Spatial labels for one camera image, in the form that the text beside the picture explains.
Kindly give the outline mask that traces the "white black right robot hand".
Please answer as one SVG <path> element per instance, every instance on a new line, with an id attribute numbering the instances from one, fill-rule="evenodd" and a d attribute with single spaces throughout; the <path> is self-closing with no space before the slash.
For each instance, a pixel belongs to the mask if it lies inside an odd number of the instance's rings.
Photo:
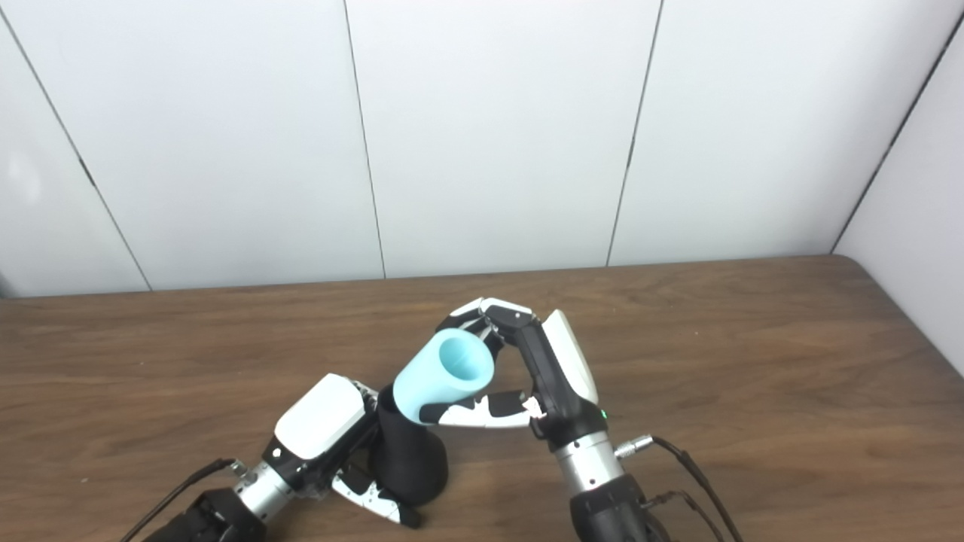
<path id="1" fill-rule="evenodd" d="M 531 309 L 480 297 L 449 313 L 438 330 L 467 330 L 497 356 L 504 346 L 520 353 L 531 391 L 471 394 L 420 407 L 417 421 L 451 428 L 531 428 L 551 452 L 607 429 L 588 363 L 567 316 L 555 309 L 540 319 Z"/>

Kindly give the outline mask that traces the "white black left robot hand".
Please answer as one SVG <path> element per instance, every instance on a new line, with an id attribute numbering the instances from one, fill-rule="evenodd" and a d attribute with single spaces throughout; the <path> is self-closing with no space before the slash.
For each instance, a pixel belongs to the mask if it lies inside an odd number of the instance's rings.
<path id="1" fill-rule="evenodd" d="M 329 373 L 280 416 L 256 466 L 256 480 L 237 489 L 255 518 L 271 522 L 296 498 L 323 500 L 334 493 L 403 527 L 423 518 L 352 463 L 380 432 L 378 394 L 367 385 Z"/>

